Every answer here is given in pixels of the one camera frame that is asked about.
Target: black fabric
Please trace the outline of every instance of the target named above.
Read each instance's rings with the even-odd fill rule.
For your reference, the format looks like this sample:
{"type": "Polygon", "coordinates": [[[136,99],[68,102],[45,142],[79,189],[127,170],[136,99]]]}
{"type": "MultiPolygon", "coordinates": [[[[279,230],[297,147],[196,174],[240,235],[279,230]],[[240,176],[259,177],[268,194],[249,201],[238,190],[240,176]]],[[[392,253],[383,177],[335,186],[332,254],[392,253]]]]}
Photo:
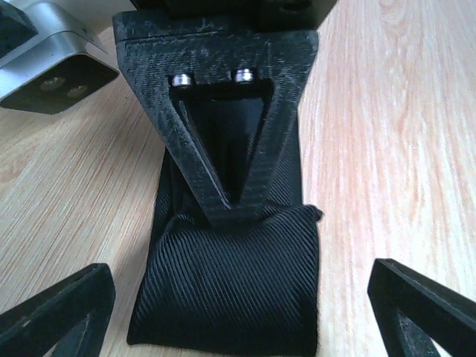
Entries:
{"type": "MultiPolygon", "coordinates": [[[[263,215],[251,224],[212,229],[165,153],[129,344],[315,355],[321,212],[302,204],[297,127],[296,121],[263,215]]],[[[253,133],[242,139],[252,143],[253,133]]]]}

